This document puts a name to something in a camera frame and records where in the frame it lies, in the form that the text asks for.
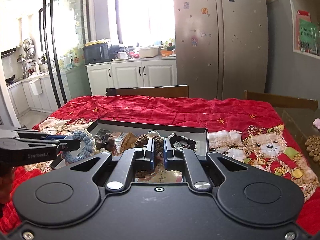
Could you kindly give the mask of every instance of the curtain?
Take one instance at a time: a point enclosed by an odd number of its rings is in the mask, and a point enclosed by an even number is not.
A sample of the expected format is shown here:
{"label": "curtain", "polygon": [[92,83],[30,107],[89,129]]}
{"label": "curtain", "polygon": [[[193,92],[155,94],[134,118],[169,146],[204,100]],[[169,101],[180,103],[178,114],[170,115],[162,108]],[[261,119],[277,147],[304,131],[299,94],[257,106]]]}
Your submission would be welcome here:
{"label": "curtain", "polygon": [[175,37],[173,0],[119,0],[125,46],[148,46]]}

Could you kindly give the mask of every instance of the wooden chair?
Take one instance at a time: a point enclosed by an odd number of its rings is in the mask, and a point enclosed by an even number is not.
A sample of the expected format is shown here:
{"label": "wooden chair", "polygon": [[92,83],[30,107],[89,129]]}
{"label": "wooden chair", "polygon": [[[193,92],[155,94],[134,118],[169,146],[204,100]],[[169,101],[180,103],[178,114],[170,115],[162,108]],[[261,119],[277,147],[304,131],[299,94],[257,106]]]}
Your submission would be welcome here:
{"label": "wooden chair", "polygon": [[189,86],[171,86],[171,87],[149,87],[149,88],[107,88],[107,97],[112,96],[147,96],[147,97],[164,97],[179,98],[189,97]]}
{"label": "wooden chair", "polygon": [[244,91],[244,99],[268,102],[273,107],[308,108],[313,111],[318,109],[318,101],[314,99],[293,98],[249,91]]}

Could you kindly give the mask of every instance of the rope ring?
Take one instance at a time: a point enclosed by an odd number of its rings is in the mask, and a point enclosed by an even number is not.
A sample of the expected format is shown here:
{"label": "rope ring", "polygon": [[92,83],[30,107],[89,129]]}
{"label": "rope ring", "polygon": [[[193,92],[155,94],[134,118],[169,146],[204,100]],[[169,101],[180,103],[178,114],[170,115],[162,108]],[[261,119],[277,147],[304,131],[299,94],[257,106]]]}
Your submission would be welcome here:
{"label": "rope ring", "polygon": [[76,157],[73,157],[70,154],[70,151],[63,151],[61,153],[61,158],[64,159],[66,165],[78,162],[80,160],[84,160],[94,155],[96,147],[94,143],[94,138],[92,138],[90,134],[88,135],[86,132],[83,132],[83,131],[75,131],[71,135],[67,135],[65,139],[72,139],[72,140],[77,139],[85,143],[84,148]]}

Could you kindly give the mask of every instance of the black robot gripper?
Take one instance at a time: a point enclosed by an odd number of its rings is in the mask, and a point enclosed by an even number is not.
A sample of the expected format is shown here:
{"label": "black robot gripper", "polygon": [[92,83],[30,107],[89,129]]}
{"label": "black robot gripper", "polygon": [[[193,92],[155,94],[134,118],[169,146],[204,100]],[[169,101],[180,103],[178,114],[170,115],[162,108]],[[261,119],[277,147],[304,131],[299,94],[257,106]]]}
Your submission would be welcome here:
{"label": "black robot gripper", "polygon": [[183,182],[134,182],[152,168],[153,145],[150,138],[146,149],[100,153],[22,183],[13,203],[23,223],[8,238],[310,239],[295,223],[304,204],[296,184],[216,152],[197,156],[165,139],[164,165]]}

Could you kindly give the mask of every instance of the white container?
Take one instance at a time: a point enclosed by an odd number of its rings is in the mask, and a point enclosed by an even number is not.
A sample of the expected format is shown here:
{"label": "white container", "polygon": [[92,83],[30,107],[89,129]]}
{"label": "white container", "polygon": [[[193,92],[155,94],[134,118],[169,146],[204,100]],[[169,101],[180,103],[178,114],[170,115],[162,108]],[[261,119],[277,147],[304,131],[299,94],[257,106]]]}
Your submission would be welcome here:
{"label": "white container", "polygon": [[40,65],[40,71],[48,71],[48,63]]}
{"label": "white container", "polygon": [[42,93],[40,79],[34,79],[29,82],[31,90],[35,96],[40,95]]}
{"label": "white container", "polygon": [[139,48],[139,57],[155,57],[159,54],[159,46]]}

